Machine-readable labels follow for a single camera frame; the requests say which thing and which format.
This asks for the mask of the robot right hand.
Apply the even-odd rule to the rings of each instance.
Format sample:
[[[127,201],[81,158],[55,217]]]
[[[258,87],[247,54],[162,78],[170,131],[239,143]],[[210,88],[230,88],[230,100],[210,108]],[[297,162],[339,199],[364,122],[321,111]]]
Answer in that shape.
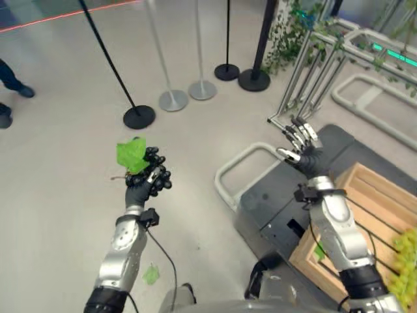
[[[291,117],[291,125],[280,125],[281,133],[293,149],[276,149],[283,160],[307,179],[329,176],[328,156],[313,127],[302,117]]]

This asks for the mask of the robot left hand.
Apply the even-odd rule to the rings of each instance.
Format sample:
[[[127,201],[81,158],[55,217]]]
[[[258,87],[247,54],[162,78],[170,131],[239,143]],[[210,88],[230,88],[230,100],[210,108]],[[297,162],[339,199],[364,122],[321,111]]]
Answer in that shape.
[[[145,207],[146,201],[156,190],[156,182],[161,175],[161,169],[156,167],[152,171],[134,175],[126,185],[125,205],[127,210],[139,210]]]

